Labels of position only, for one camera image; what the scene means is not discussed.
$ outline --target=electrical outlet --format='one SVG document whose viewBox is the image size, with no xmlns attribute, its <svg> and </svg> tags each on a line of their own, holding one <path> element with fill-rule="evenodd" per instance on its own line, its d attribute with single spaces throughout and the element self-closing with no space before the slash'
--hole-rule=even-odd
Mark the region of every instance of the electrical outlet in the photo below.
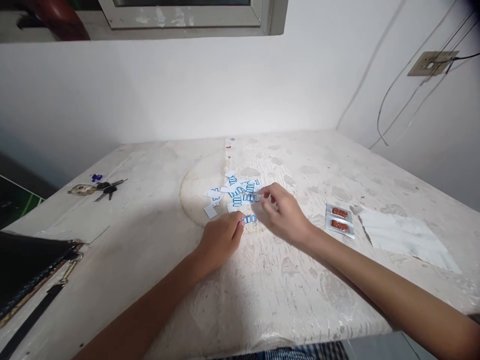
<svg viewBox="0 0 480 360">
<path fill-rule="evenodd" d="M 415 65 L 410 69 L 407 76 L 437 76 L 444 72 L 449 61 L 457 56 L 458 51 L 425 51 Z"/>
</svg>

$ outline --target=striped clothing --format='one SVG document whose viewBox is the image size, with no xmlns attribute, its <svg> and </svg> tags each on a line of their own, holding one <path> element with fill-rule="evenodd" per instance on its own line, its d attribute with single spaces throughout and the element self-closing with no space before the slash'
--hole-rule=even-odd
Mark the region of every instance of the striped clothing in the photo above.
<svg viewBox="0 0 480 360">
<path fill-rule="evenodd" d="M 349 360 L 349 357 L 342 343 L 333 341 L 295 347 L 279 347 L 275 350 L 226 357 L 222 360 Z"/>
</svg>

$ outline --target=floor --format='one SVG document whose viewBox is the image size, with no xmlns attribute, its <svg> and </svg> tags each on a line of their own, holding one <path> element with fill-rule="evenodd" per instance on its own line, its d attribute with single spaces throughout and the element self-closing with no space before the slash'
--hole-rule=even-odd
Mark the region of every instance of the floor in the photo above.
<svg viewBox="0 0 480 360">
<path fill-rule="evenodd" d="M 342 341 L 350 360 L 435 360 L 402 331 Z"/>
</svg>

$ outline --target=stained table surface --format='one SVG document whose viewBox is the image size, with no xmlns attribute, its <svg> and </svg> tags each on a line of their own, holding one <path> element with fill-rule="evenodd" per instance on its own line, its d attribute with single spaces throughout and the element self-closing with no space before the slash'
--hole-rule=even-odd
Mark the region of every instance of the stained table surface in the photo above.
<svg viewBox="0 0 480 360">
<path fill-rule="evenodd" d="M 202 194 L 222 185 L 228 170 L 280 183 L 319 228 L 325 227 L 326 203 L 421 220 L 462 274 L 372 248 L 357 216 L 355 239 L 329 233 L 462 313 L 480 311 L 480 213 L 334 131 L 125 144 L 5 229 L 89 243 L 12 359 L 71 358 L 163 278 L 199 243 L 208 221 L 203 207 L 209 198 Z M 98 193 L 67 193 L 94 173 L 110 182 L 128 180 L 111 201 L 94 202 Z M 216 210 L 226 212 L 227 202 L 224 197 Z M 0 349 L 64 271 L 0 329 Z M 238 251 L 178 306 L 146 358 L 226 356 L 391 331 L 341 278 L 250 223 Z"/>
</svg>

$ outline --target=hand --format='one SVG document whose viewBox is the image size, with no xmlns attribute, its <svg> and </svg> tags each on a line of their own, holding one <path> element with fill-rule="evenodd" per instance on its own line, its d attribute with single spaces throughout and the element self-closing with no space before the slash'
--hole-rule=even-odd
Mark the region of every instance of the hand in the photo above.
<svg viewBox="0 0 480 360">
<path fill-rule="evenodd" d="M 204 276 L 223 265 L 239 248 L 244 217 L 245 214 L 235 211 L 206 224 L 200 244 L 193 252 Z"/>
<path fill-rule="evenodd" d="M 295 247 L 305 243 L 316 227 L 307 219 L 292 194 L 274 182 L 258 192 L 264 214 L 258 219 L 275 235 Z"/>
</svg>

